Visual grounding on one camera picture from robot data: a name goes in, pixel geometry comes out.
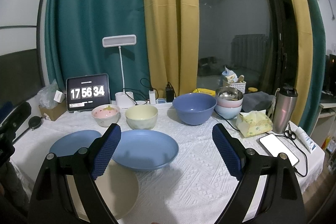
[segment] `phone screen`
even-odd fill
[[[298,164],[299,159],[274,134],[269,134],[265,137],[262,137],[259,139],[259,141],[273,157],[277,157],[279,153],[282,152],[288,156],[292,166]]]

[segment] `textured white tablecloth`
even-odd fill
[[[150,224],[155,221],[161,224],[213,224],[215,222],[238,183],[235,177],[230,176],[212,141],[212,127],[218,122],[222,122],[229,133],[240,139],[246,148],[252,147],[259,154],[266,155],[256,142],[264,135],[242,138],[240,133],[235,132],[225,121],[217,118],[216,114],[213,114],[204,124],[188,126],[178,119],[175,109],[159,110],[157,124],[153,130],[173,137],[179,144],[179,154],[166,168],[154,172],[137,173],[140,184],[139,198],[132,211],[119,220],[119,223]],[[122,131],[130,129],[124,114],[118,124]],[[291,125],[291,128],[293,131],[296,130],[295,125]],[[40,128],[28,131],[18,140],[11,160],[33,185],[51,145],[59,138],[83,129],[97,130],[102,134],[105,132],[105,128],[96,124],[90,112],[66,112],[55,122],[44,121]],[[300,159],[297,169],[304,174],[305,159],[302,153],[287,139],[280,139]],[[308,156],[307,177],[297,176],[303,192],[321,173],[324,152],[317,147],[313,154],[309,154],[299,141],[296,143]],[[262,176],[259,180],[245,220],[254,217],[256,213],[263,194],[265,179],[266,177]]]

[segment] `cream bowl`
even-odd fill
[[[151,105],[132,106],[125,116],[131,129],[152,129],[158,120],[158,109]]]
[[[91,115],[101,127],[109,127],[119,120],[120,108],[112,104],[101,105],[93,109]]]
[[[215,111],[225,119],[232,119],[236,117],[241,110],[241,105],[239,107],[222,107],[220,105],[215,106]]]

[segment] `round black object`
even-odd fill
[[[42,117],[39,116],[31,117],[28,121],[28,126],[32,130],[39,128],[41,124],[42,124]]]
[[[288,97],[297,97],[297,91],[295,88],[293,88],[290,85],[285,85],[283,86],[280,91],[280,94],[284,95],[284,96],[288,96]]]

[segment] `blue bowl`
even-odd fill
[[[216,104],[214,97],[204,93],[187,93],[173,101],[178,117],[193,126],[206,122]]]

